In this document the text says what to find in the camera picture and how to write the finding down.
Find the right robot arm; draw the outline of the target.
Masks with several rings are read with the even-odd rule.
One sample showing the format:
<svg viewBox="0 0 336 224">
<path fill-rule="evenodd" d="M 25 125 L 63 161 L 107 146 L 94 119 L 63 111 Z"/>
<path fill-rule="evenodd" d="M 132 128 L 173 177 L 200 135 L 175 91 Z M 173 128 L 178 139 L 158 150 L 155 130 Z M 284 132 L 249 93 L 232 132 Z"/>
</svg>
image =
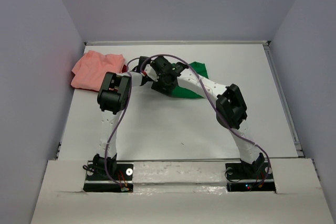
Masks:
<svg viewBox="0 0 336 224">
<path fill-rule="evenodd" d="M 238 148 L 241 168 L 245 178 L 259 178 L 262 184 L 270 171 L 269 156 L 252 140 L 247 124 L 247 105 L 239 87 L 226 86 L 199 75 L 185 61 L 170 63 L 165 55 L 158 55 L 144 73 L 165 88 L 181 87 L 206 98 L 215 111 L 218 123 L 226 128 Z"/>
</svg>

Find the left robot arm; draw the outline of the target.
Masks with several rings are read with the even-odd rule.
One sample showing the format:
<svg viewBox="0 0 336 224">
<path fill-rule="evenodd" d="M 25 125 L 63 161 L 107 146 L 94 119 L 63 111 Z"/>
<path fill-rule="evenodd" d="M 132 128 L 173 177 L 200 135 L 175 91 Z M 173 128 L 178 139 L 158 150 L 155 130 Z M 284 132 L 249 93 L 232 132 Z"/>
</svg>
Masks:
<svg viewBox="0 0 336 224">
<path fill-rule="evenodd" d="M 94 173 L 111 181 L 115 181 L 113 177 L 117 171 L 117 129 L 128 107 L 132 88 L 146 83 L 140 67 L 147 57 L 140 56 L 136 60 L 138 65 L 132 71 L 127 64 L 124 73 L 107 72 L 97 96 L 102 121 L 99 147 L 92 160 L 92 168 Z"/>
</svg>

